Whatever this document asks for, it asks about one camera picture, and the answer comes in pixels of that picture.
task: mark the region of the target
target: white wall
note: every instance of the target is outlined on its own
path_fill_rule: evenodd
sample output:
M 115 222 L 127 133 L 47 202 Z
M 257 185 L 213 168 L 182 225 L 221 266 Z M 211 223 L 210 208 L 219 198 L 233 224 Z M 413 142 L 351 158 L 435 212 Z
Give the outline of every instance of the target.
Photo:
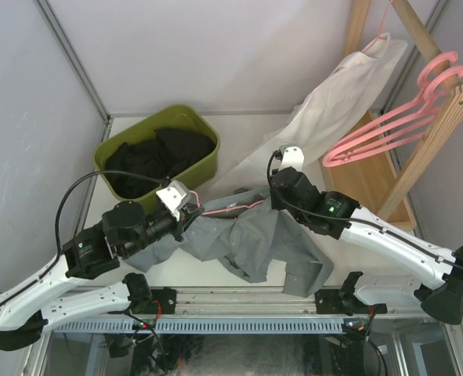
M 291 110 L 341 60 L 352 2 L 50 3 L 108 111 L 145 114 L 173 103 L 199 111 Z M 365 43 L 377 36 L 387 3 L 372 2 Z M 425 20 L 436 0 L 411 3 Z M 393 10 L 385 25 L 394 38 L 408 37 Z
M 458 63 L 463 64 L 463 1 L 453 2 L 434 36 L 443 51 L 457 51 Z M 421 62 L 407 82 L 400 93 L 400 103 L 416 94 L 415 78 L 424 66 Z M 399 150 L 403 163 L 412 149 L 409 146 Z M 463 122 L 416 183 L 411 195 L 428 240 L 453 249 L 463 245 Z
M 0 2 L 0 291 L 56 252 L 66 188 L 92 168 L 103 124 L 32 1 Z M 68 239 L 82 191 L 63 214 Z M 0 352 L 13 376 L 22 352 Z

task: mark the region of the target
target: white garment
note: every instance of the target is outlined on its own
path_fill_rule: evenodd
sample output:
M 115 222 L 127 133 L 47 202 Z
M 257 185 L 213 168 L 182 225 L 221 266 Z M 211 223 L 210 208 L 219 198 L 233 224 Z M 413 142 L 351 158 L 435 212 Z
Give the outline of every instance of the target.
M 304 100 L 291 122 L 276 135 L 269 135 L 256 151 L 214 183 L 208 198 L 222 197 L 237 188 L 266 184 L 266 164 L 281 145 L 302 148 L 305 164 L 320 158 L 365 114 L 389 80 L 405 41 L 383 34 L 366 53 L 348 55 Z M 236 135 L 237 141 L 244 135 Z

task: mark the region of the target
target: pink hanger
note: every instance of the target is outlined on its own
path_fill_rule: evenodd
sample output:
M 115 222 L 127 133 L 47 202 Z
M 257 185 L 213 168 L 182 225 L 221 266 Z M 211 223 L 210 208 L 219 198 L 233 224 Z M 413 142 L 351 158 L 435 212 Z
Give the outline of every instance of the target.
M 417 80 L 419 92 L 410 102 L 405 103 L 404 105 L 397 107 L 395 110 L 392 110 L 387 114 L 378 117 L 362 128 L 357 129 L 355 132 L 350 133 L 343 139 L 340 139 L 327 152 L 327 154 L 325 154 L 323 160 L 324 166 L 334 167 L 349 162 L 359 161 L 360 159 L 371 157 L 375 154 L 382 153 L 383 151 L 387 151 L 420 139 L 424 134 L 424 130 L 412 136 L 395 140 L 433 121 L 435 115 L 440 111 L 441 108 L 440 106 L 435 106 L 435 102 L 439 98 L 447 95 L 447 93 L 442 89 L 436 91 L 436 88 L 443 82 L 443 80 L 454 74 L 456 74 L 459 78 L 463 77 L 463 66 L 460 65 L 450 67 L 431 81 L 428 81 L 428 75 L 438 64 L 442 63 L 443 61 L 449 60 L 450 64 L 452 65 L 456 62 L 457 59 L 458 54 L 454 51 L 441 53 L 435 59 L 433 59 L 419 74 Z M 408 111 L 411 108 L 419 105 L 421 105 L 421 107 L 413 114 L 408 114 L 396 119 L 395 121 L 391 121 L 386 125 L 380 126 L 385 121 L 388 121 L 389 119 L 402 114 L 404 111 Z M 373 137 L 381 136 L 384 132 L 388 132 L 396 127 L 406 125 L 408 123 L 410 123 L 408 126 L 405 126 L 388 136 L 379 137 L 378 140 L 372 143 L 357 147 L 361 143 L 368 141 Z

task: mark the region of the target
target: gray garment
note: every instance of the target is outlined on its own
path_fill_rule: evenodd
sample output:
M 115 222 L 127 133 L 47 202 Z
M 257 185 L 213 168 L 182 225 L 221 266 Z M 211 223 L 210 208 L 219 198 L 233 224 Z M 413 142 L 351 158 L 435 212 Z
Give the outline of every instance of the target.
M 167 260 L 181 248 L 201 261 L 218 259 L 231 273 L 251 283 L 263 282 L 272 259 L 287 263 L 286 294 L 306 297 L 323 285 L 334 269 L 332 261 L 313 243 L 286 211 L 273 210 L 269 187 L 209 201 L 205 211 L 230 205 L 250 204 L 258 197 L 265 201 L 236 218 L 221 219 L 202 215 L 183 234 L 183 242 L 164 237 L 126 262 L 146 272 Z

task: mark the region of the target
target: olive green plastic bin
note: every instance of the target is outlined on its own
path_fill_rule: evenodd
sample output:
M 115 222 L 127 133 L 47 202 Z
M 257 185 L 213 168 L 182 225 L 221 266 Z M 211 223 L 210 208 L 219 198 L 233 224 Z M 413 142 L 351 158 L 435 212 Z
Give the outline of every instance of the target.
M 215 176 L 217 172 L 217 152 L 220 147 L 219 135 L 193 108 L 182 104 L 165 108 L 101 143 L 94 155 L 95 166 L 99 170 L 105 170 L 107 159 L 113 155 L 122 143 L 132 145 L 148 139 L 154 139 L 156 137 L 154 130 L 159 128 L 178 128 L 194 131 L 206 135 L 215 143 L 215 149 L 207 157 L 201 159 L 173 179 L 179 180 L 190 190 L 193 190 Z M 157 207 L 156 190 L 152 190 L 136 199 L 127 199 L 116 194 L 106 176 L 102 175 L 102 177 L 111 193 L 118 200 L 138 201 L 147 211 L 152 211 Z

